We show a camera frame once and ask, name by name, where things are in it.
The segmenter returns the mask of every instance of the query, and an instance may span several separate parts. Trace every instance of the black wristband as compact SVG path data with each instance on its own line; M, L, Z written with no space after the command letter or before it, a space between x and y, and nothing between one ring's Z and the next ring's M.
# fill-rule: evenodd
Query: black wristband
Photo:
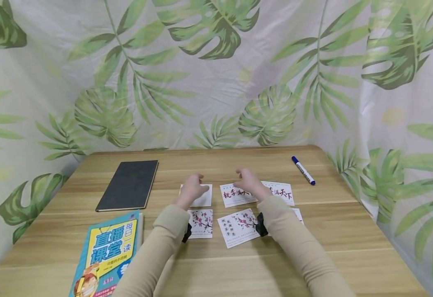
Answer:
M255 226L256 232L258 232L261 237L265 237L269 233L266 230L266 227L264 227L264 217L262 212L260 212L259 215L257 216L257 220L258 223Z
M186 243L188 238L192 235L192 225L188 224L187 226L187 232L185 232L184 238L182 239L183 243Z

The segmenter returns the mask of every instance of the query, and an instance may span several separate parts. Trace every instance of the child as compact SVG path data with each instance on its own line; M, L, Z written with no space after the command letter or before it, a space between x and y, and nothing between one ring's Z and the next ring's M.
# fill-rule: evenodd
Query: child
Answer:
M292 264L301 272L313 297L355 297L319 242L299 222L280 197L249 169L236 169L241 180L235 187L253 194L263 213L264 225L279 243ZM189 176L174 204L168 205L154 222L154 230L131 261L113 297L151 297L164 266L179 248L190 215L192 202L208 190L201 186L203 175Z

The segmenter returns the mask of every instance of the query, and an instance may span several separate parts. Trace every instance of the blue book cover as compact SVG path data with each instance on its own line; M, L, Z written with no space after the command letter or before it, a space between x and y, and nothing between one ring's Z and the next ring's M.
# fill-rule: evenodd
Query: blue book cover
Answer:
M139 210L92 225L68 296L110 296L142 244L143 226Z

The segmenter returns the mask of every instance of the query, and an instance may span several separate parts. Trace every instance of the book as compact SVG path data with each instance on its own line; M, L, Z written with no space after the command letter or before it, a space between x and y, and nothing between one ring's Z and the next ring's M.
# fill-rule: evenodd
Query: book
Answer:
M121 162L96 207L97 212L135 210L147 206L158 160Z
M141 247L143 226L135 210L89 227L68 296L110 296Z

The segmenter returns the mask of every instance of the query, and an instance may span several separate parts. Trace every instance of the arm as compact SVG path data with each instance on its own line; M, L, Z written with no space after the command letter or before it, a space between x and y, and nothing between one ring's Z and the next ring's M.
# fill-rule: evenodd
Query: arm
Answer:
M119 281L114 297L150 297L164 266L179 248L190 215L171 204L154 222L154 229L142 244L129 268Z
M279 197L258 204L264 225L298 269L314 297L355 296L316 238Z

